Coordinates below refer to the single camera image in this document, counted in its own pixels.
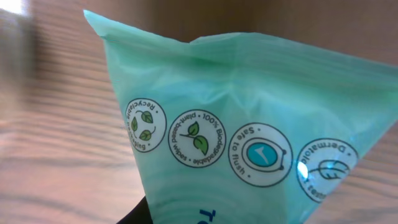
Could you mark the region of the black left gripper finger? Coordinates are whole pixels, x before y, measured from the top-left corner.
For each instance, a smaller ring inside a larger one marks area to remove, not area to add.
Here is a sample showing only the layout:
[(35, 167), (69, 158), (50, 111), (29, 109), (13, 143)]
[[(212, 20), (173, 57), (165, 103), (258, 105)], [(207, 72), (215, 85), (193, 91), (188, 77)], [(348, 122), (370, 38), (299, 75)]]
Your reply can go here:
[(117, 224), (153, 224), (146, 197), (143, 197)]

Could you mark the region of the teal snack packet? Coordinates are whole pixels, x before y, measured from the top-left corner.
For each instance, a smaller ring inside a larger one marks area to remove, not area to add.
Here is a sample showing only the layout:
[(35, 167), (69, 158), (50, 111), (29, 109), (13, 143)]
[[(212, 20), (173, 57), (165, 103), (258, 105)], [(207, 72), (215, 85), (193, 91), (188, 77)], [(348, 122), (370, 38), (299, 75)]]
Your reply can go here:
[(154, 223), (303, 223), (397, 121), (397, 68), (279, 37), (102, 38)]

